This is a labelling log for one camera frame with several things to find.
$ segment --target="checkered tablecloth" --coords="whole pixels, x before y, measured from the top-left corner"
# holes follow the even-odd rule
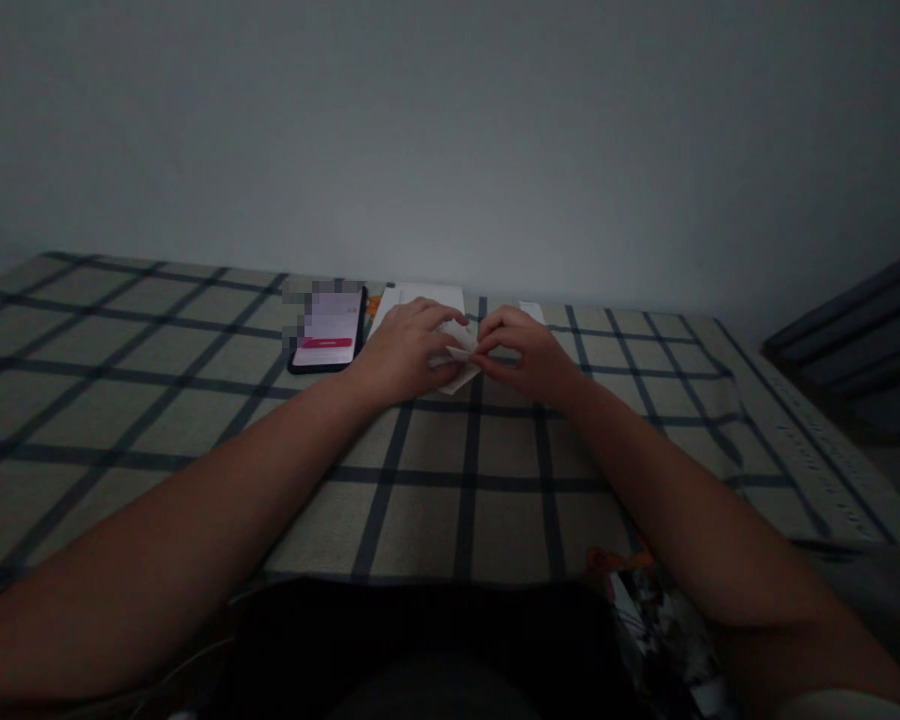
[[[318,382],[285,371],[282,334],[282,287],[310,280],[67,253],[1,277],[0,586]],[[900,545],[900,496],[718,322],[543,312],[586,373],[788,536]],[[566,420],[478,376],[381,415],[257,578],[525,585],[636,542]]]

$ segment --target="smartphone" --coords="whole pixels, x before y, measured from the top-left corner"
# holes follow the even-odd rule
[[[287,362],[294,375],[338,372],[363,347],[367,288],[315,291],[307,302],[302,337]]]

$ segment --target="gray wall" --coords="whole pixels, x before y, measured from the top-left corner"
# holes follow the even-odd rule
[[[0,1],[44,248],[716,314],[900,257],[898,2]]]

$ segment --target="sheet of paper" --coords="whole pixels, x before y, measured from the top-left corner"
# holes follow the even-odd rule
[[[397,283],[396,287],[387,288],[380,297],[380,305],[373,319],[373,325],[367,337],[371,337],[384,316],[390,312],[394,305],[405,305],[418,297],[436,300],[441,305],[456,308],[460,312],[466,312],[463,305],[463,288],[452,285],[422,285],[419,283]],[[440,388],[440,392],[453,395],[457,390],[470,382],[480,372],[473,363],[467,362],[477,347],[477,338],[471,334],[467,327],[457,324],[455,320],[449,320],[439,328],[437,332],[444,332],[460,343],[463,350],[454,347],[447,348],[446,355],[434,355],[430,358],[430,367],[440,367],[452,362],[461,362],[463,367],[460,373],[451,382]]]
[[[539,303],[530,303],[520,301],[520,309],[523,310],[527,315],[532,317],[541,325],[546,325],[547,321],[543,319],[543,308],[540,307]]]
[[[380,297],[380,306],[373,318],[373,325],[367,337],[371,337],[380,321],[394,305],[406,305],[418,297],[436,300],[441,305],[466,312],[463,307],[463,288],[454,285],[423,285],[420,283],[397,283],[396,287],[387,288]]]

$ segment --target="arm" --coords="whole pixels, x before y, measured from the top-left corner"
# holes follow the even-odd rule
[[[680,588],[712,623],[724,664],[768,713],[841,688],[900,704],[900,668],[800,554],[756,511],[613,393],[586,378],[550,332],[502,308],[481,324],[473,362],[563,412],[583,436]],[[491,360],[518,350],[515,368]]]
[[[0,595],[0,699],[110,693],[168,659],[260,561],[374,416],[449,382],[431,332],[456,310],[394,308],[349,368],[175,473]]]

